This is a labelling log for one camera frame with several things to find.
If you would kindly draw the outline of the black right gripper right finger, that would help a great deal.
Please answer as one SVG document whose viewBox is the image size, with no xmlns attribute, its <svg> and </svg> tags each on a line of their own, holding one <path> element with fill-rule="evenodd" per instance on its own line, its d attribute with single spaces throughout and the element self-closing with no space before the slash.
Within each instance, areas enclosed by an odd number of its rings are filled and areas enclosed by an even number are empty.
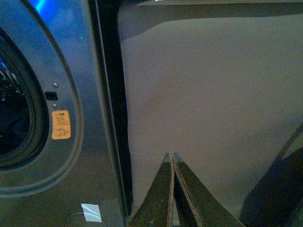
<svg viewBox="0 0 303 227">
<path fill-rule="evenodd" d="M 179 154 L 174 154 L 174 196 L 182 227 L 243 227 L 205 187 Z"/>
</svg>

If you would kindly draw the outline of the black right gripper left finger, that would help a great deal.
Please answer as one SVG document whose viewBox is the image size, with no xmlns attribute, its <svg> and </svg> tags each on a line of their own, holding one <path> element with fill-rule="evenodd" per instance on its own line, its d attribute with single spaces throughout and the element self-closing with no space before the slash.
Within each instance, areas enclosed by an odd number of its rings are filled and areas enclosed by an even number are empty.
<svg viewBox="0 0 303 227">
<path fill-rule="evenodd" d="M 129 227 L 173 226 L 174 177 L 173 160 L 167 153 Z"/>
</svg>

